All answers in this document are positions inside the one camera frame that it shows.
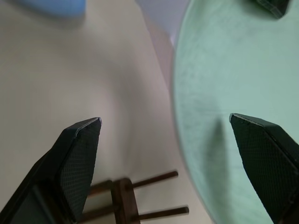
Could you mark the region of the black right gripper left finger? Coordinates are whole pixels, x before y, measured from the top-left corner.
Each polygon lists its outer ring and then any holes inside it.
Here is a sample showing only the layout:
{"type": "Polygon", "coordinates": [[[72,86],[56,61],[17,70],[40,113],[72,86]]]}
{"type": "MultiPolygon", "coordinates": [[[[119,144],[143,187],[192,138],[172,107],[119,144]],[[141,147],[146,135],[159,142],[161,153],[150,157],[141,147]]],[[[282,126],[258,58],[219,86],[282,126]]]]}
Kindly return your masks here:
{"type": "Polygon", "coordinates": [[[0,212],[0,224],[75,224],[93,179],[101,118],[64,129],[0,212]]]}

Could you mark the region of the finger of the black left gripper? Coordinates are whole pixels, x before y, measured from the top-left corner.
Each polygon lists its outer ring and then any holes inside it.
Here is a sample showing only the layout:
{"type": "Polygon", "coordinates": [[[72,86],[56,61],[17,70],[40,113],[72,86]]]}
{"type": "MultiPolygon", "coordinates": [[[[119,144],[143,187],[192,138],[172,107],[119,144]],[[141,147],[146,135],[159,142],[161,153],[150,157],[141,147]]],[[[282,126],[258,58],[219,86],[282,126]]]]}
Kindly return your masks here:
{"type": "Polygon", "coordinates": [[[263,19],[281,19],[287,12],[290,0],[248,0],[248,13],[263,19]]]}

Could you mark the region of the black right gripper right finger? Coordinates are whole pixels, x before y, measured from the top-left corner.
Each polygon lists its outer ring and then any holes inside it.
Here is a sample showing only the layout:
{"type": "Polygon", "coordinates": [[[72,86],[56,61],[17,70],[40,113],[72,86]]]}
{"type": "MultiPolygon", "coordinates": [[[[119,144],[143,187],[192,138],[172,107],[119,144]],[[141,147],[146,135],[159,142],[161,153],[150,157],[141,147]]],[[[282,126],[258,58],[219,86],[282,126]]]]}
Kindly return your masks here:
{"type": "Polygon", "coordinates": [[[299,224],[299,144],[279,125],[229,118],[245,172],[274,224],[299,224]]]}

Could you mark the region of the green plate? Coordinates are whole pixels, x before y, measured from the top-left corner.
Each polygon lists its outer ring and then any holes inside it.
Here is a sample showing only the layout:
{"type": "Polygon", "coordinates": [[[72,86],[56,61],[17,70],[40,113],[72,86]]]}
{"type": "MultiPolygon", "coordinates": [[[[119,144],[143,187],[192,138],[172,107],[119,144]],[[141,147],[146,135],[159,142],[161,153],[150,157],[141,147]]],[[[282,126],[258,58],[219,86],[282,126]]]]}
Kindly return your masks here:
{"type": "Polygon", "coordinates": [[[280,125],[299,143],[299,0],[276,19],[256,0],[192,0],[173,69],[180,149],[215,224],[273,224],[254,191],[232,113],[280,125]]]}

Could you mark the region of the wooden dish rack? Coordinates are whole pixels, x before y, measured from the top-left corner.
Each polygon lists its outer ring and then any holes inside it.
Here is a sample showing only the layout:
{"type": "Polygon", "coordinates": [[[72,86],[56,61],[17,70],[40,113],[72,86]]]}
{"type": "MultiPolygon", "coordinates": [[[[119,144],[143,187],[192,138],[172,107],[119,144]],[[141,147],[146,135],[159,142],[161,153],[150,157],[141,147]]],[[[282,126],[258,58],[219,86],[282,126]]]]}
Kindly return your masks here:
{"type": "Polygon", "coordinates": [[[137,182],[131,182],[127,177],[118,180],[105,180],[90,187],[89,197],[110,192],[112,204],[103,208],[83,213],[78,224],[84,224],[97,218],[114,214],[116,224],[141,224],[141,221],[171,216],[187,215],[189,207],[183,206],[139,214],[135,192],[136,188],[145,187],[157,182],[178,177],[176,170],[156,175],[137,182]]]}

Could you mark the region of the blue plate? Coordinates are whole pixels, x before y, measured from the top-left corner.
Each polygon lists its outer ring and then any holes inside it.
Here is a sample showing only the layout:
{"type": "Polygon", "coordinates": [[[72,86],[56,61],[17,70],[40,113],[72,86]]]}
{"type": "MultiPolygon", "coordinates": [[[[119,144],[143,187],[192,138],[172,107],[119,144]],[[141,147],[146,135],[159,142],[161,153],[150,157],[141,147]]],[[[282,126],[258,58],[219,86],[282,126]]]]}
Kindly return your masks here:
{"type": "Polygon", "coordinates": [[[18,3],[53,16],[81,16],[86,10],[86,0],[17,0],[18,3]]]}

